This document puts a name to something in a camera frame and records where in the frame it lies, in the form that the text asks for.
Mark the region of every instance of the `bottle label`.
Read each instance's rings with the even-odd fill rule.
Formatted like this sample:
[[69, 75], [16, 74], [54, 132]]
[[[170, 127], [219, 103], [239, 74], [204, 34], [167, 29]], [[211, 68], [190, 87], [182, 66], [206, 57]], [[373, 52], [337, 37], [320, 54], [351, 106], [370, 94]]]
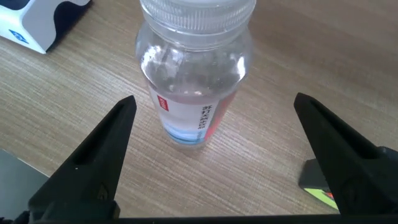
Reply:
[[205, 105], [177, 103], [149, 87], [167, 134], [180, 144], [195, 145], [206, 141], [216, 131], [235, 92]]

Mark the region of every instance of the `plastic bottle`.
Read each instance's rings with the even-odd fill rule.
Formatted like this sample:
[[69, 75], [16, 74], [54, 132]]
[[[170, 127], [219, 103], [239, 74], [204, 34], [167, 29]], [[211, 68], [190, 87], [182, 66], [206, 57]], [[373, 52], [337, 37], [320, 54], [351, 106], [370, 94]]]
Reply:
[[141, 0], [136, 57], [167, 134], [179, 148], [215, 132], [252, 61], [256, 0]]

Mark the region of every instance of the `white bottle cap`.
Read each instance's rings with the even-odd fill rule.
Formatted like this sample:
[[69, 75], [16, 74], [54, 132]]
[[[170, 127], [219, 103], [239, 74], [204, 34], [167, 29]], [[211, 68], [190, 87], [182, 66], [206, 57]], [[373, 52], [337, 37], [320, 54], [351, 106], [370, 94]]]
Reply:
[[215, 47], [247, 26], [256, 0], [140, 0], [154, 32], [188, 47]]

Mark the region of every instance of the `yellow tag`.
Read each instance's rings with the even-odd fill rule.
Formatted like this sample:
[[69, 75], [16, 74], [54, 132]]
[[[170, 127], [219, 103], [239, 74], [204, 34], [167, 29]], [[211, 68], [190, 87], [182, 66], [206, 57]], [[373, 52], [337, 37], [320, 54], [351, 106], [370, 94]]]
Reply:
[[326, 192], [320, 189], [304, 189], [306, 192], [312, 194], [317, 199], [321, 200], [322, 202], [326, 203], [327, 205], [331, 206], [332, 208], [337, 208], [337, 204], [335, 200], [330, 197]]

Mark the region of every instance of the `wood grain surface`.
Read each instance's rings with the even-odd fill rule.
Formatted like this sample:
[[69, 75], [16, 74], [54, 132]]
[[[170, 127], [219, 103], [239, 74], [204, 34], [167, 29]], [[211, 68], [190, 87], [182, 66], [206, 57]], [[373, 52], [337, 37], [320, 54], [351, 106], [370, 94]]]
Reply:
[[203, 151], [164, 134], [134, 58], [138, 0], [95, 0], [47, 55], [0, 40], [0, 147], [50, 175], [120, 99], [138, 109], [122, 217], [334, 213], [297, 186], [313, 158], [293, 101], [314, 96], [377, 145], [398, 146], [398, 1], [258, 0], [255, 61]]

